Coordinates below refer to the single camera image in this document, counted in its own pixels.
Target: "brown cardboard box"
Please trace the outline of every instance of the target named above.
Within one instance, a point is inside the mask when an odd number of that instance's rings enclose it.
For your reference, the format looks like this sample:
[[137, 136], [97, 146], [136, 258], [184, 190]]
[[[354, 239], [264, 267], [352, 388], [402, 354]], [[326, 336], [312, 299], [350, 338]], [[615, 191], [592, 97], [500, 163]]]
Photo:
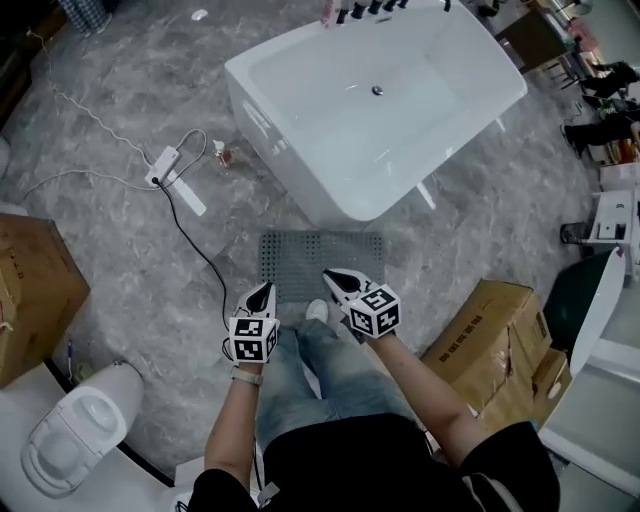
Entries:
[[51, 356], [88, 294], [53, 222], [0, 214], [0, 387]]
[[531, 416], [531, 379], [550, 345], [531, 288], [482, 280], [422, 361], [496, 432]]
[[550, 348], [533, 374], [533, 413], [540, 430], [571, 384], [571, 372], [564, 352]]

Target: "marble floor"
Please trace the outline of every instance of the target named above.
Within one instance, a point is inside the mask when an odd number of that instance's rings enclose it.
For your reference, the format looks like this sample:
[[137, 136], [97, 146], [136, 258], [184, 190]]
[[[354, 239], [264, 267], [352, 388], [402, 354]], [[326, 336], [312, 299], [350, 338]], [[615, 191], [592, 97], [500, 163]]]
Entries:
[[[66, 27], [50, 43], [53, 81], [152, 157], [193, 127], [234, 148], [229, 169], [210, 147], [185, 175], [205, 215], [177, 200], [185, 229], [225, 276], [231, 304], [257, 281], [263, 230], [315, 228], [236, 130], [223, 64], [317, 19], [321, 4], [129, 0], [103, 34], [82, 39]], [[199, 8], [210, 14], [194, 22]], [[2, 132], [12, 160], [0, 197], [18, 201], [39, 180], [69, 169], [144, 184], [136, 152], [53, 96], [42, 52], [32, 68], [33, 86]], [[578, 258], [558, 240], [561, 223], [587, 216], [595, 179], [559, 137], [578, 92], [561, 93], [540, 75], [527, 81], [529, 94], [502, 116], [504, 130], [491, 124], [425, 181], [437, 210], [412, 191], [365, 228], [386, 240], [387, 281], [404, 300], [399, 334], [416, 354], [480, 278], [526, 284], [544, 298], [557, 272]], [[187, 153], [199, 144], [190, 139]], [[140, 371], [145, 396], [128, 442], [172, 474], [202, 454], [229, 384], [213, 272], [178, 233], [160, 193], [70, 175], [38, 188], [25, 206], [56, 221], [91, 285], [70, 331], [77, 359], [95, 368], [125, 359]], [[285, 321], [300, 315], [300, 306], [280, 308]]]

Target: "freestanding bathtub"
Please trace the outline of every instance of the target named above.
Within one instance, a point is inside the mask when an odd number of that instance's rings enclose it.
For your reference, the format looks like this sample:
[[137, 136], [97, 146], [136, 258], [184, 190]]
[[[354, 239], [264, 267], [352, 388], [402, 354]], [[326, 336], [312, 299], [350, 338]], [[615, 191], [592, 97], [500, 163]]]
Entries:
[[375, 219], [527, 93], [473, 15], [439, 0], [306, 25], [226, 76], [238, 128], [320, 227]]

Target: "blue jeans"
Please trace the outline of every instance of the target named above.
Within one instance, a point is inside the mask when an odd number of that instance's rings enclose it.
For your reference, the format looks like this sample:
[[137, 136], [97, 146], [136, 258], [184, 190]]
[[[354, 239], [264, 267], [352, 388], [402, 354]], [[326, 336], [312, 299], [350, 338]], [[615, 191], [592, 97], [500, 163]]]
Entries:
[[[304, 376], [302, 362], [318, 377], [321, 399]], [[383, 413], [415, 419], [396, 383], [359, 347], [338, 339], [319, 320], [306, 320], [298, 330], [280, 329], [258, 404], [256, 435], [262, 450], [291, 430]]]

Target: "bathtub leg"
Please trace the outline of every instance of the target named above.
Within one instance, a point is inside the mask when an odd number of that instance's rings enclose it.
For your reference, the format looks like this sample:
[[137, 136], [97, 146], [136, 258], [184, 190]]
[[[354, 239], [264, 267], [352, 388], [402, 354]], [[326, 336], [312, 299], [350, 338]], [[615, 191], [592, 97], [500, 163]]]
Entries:
[[427, 187], [424, 186], [424, 183], [422, 183], [422, 182], [418, 183], [416, 188], [418, 189], [418, 192], [420, 192], [422, 194], [422, 197], [424, 197], [424, 200], [427, 202], [429, 207], [432, 210], [435, 210], [436, 209], [436, 203], [433, 201], [433, 197], [431, 197], [431, 194], [427, 190]]

